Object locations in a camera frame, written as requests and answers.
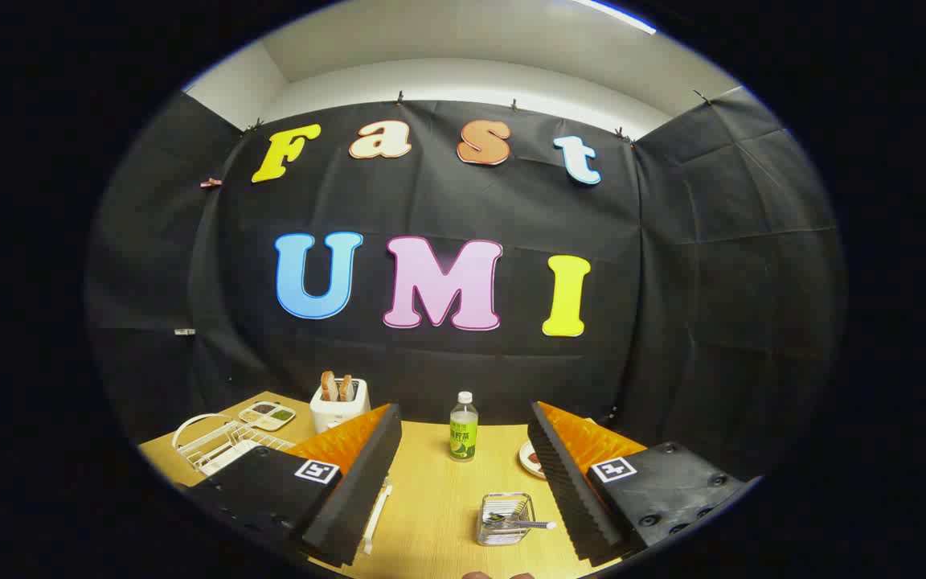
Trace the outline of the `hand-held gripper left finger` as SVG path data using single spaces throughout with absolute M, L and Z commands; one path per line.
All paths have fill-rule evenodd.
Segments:
M 350 565 L 401 437 L 399 404 L 382 404 L 285 450 L 257 445 L 188 499 L 276 556 Z

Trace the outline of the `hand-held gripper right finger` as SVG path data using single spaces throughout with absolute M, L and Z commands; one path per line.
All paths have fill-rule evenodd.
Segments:
M 527 432 L 576 555 L 591 565 L 650 556 L 752 491 L 687 445 L 644 446 L 540 400 Z

